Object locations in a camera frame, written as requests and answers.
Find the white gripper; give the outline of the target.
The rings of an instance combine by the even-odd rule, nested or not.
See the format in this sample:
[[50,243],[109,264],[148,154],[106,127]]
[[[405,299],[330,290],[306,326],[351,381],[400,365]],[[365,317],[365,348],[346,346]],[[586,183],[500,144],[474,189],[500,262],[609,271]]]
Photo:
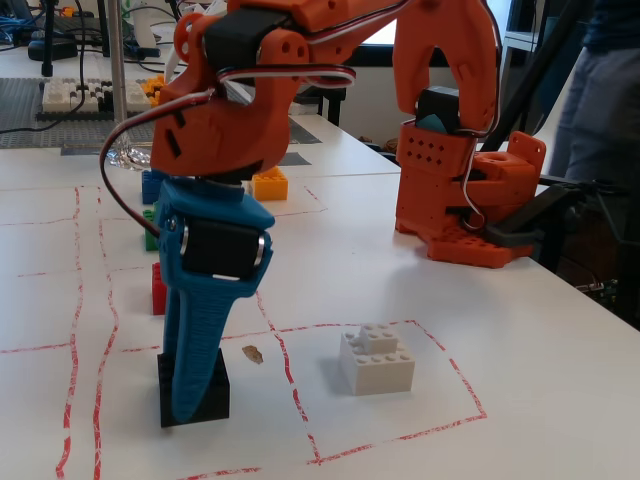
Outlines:
[[[198,3],[192,8],[192,12],[201,13],[201,14],[226,14],[227,1],[212,0],[206,6]],[[178,54],[176,53],[175,48],[172,47],[165,63],[165,82],[166,83],[169,83],[171,81],[177,66],[178,66]]]

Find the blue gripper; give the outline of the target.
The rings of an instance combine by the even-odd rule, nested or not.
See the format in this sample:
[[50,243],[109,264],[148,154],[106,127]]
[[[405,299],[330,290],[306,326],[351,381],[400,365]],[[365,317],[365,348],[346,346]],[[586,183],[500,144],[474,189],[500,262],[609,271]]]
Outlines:
[[241,187],[165,180],[154,223],[168,298],[162,421],[226,419],[230,384],[220,341],[236,298],[252,296],[272,257],[275,218]]

